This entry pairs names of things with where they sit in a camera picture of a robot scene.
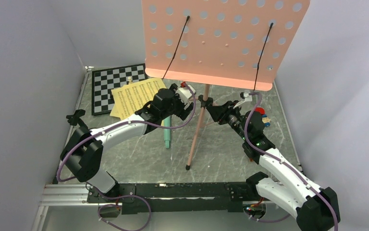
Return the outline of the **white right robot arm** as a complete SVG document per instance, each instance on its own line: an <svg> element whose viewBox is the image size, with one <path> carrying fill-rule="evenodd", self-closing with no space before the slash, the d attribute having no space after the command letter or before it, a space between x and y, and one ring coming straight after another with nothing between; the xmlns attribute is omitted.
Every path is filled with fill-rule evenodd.
<svg viewBox="0 0 369 231"><path fill-rule="evenodd" d="M295 168L265 136L262 115L255 110L242 115L237 103L206 103L205 107L214 122L229 125L243 139L247 157L277 179L255 173L246 180L246 195L252 200L263 197L274 202L302 231L338 230L341 218L336 192L319 186Z"/></svg>

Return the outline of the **pink perforated music stand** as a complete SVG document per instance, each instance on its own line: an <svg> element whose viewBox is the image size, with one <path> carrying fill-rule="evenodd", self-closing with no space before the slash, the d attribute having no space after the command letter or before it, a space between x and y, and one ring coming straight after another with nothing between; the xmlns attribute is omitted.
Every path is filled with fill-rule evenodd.
<svg viewBox="0 0 369 231"><path fill-rule="evenodd" d="M144 0L150 77L268 91L308 0Z"/></svg>

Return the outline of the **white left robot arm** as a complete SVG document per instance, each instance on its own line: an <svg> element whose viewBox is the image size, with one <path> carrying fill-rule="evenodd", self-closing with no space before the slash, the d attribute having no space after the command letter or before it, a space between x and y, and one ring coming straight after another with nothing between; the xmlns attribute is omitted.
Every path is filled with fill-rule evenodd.
<svg viewBox="0 0 369 231"><path fill-rule="evenodd" d="M162 121L175 115L188 124L195 113L195 89L183 82L179 87L159 89L151 101L128 118L102 128L89 129L80 118L84 110L68 115L71 125L78 124L60 155L56 178L59 182L63 167L67 167L73 178L92 185L106 202L120 195L118 181L102 168L102 154L110 148L134 137L146 135L163 128Z"/></svg>

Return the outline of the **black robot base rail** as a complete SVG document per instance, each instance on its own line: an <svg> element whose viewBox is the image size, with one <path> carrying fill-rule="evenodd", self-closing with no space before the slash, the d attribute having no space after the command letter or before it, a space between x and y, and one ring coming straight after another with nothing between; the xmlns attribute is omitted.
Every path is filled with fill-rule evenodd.
<svg viewBox="0 0 369 231"><path fill-rule="evenodd" d="M239 182L186 182L186 183L121 183L115 199L103 197L98 191L86 185L87 203L97 205L118 205L101 211L106 217L135 215L151 212L227 211L242 212L244 208L256 205L257 213L264 199L254 193L242 181Z"/></svg>

